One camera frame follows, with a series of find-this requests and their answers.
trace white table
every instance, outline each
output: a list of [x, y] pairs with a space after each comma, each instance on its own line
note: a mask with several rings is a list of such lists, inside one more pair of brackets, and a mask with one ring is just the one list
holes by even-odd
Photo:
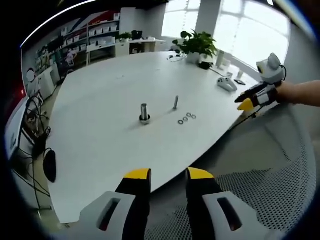
[[[114, 191], [125, 173], [151, 168], [151, 191], [183, 172], [242, 114], [234, 103], [257, 82], [229, 93], [217, 86], [218, 74], [172, 52], [112, 58], [69, 74], [57, 96], [47, 147], [56, 153], [56, 182], [48, 183], [61, 223], [76, 222], [81, 210], [106, 191]], [[178, 109], [172, 111], [175, 97]], [[141, 125], [147, 103], [149, 125]], [[183, 125], [187, 113], [196, 115]]]
[[118, 43], [113, 43], [113, 44], [107, 44], [107, 45], [89, 45], [86, 49], [86, 65], [88, 66], [90, 64], [91, 60], [91, 52], [94, 52], [96, 50], [101, 50], [101, 49], [106, 49], [106, 48], [113, 48], [116, 46], [120, 46], [123, 44], [144, 44], [145, 52], [155, 52], [156, 49], [156, 44], [164, 44], [166, 41], [164, 40], [150, 40], [150, 39], [138, 39], [138, 40], [131, 40], [128, 42], [118, 42]]

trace floor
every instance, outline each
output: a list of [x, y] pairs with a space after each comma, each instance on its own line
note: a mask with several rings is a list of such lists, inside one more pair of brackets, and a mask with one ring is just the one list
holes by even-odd
[[[50, 118], [52, 114], [52, 110], [56, 101], [56, 98], [59, 94], [61, 86], [58, 86], [53, 95], [47, 99], [42, 107], [44, 111], [47, 112], [47, 116]], [[255, 170], [266, 170], [269, 168], [272, 168], [275, 164], [278, 164], [279, 159], [276, 158], [277, 153], [273, 150], [273, 146], [269, 143], [268, 139], [259, 139], [259, 141], [255, 140], [256, 138], [253, 136], [251, 137], [251, 143], [250, 143], [250, 149], [248, 148], [248, 151], [250, 152], [249, 155], [246, 155], [245, 157], [241, 157], [241, 150], [242, 146], [239, 144], [232, 144], [228, 146], [229, 149], [232, 149], [232, 151], [228, 151], [224, 149], [224, 146], [222, 144], [216, 144], [217, 146], [213, 147], [213, 152], [216, 152], [216, 158], [217, 159], [211, 159], [210, 161], [203, 161], [199, 162], [197, 161], [195, 163], [195, 167], [204, 168], [204, 169], [211, 169], [215, 172], [216, 176], [220, 175], [226, 175], [229, 173], [241, 173], [248, 171], [248, 169], [255, 169]], [[315, 140], [313, 142], [314, 144], [314, 150], [316, 155], [316, 168], [317, 168], [317, 176], [320, 176], [320, 141]], [[224, 152], [224, 160], [218, 161], [219, 153]], [[235, 159], [237, 158], [237, 162], [234, 161], [231, 162], [228, 161], [228, 159]], [[34, 164], [34, 176], [35, 178], [40, 182], [40, 184], [48, 190], [47, 180], [43, 172], [43, 159], [42, 156], [39, 157], [37, 161], [35, 161]], [[317, 179], [317, 186], [319, 186], [320, 179]], [[164, 212], [163, 208], [158, 208], [157, 203], [151, 203], [151, 211], [153, 212]], [[35, 212], [34, 216], [36, 219], [39, 220], [40, 224], [43, 226], [43, 228], [49, 232], [49, 233], [56, 233], [62, 229], [70, 228], [74, 224], [77, 223], [71, 223], [71, 224], [60, 224], [59, 220], [54, 212], [54, 210], [40, 210], [39, 213]]]

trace window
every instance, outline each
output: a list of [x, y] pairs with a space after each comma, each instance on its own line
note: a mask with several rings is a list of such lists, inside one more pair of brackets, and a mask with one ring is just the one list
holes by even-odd
[[216, 47], [257, 69], [275, 53], [285, 62], [290, 21], [277, 10], [249, 0], [222, 0], [213, 38]]
[[182, 31], [196, 29], [201, 0], [171, 0], [166, 5], [162, 37], [181, 38]]

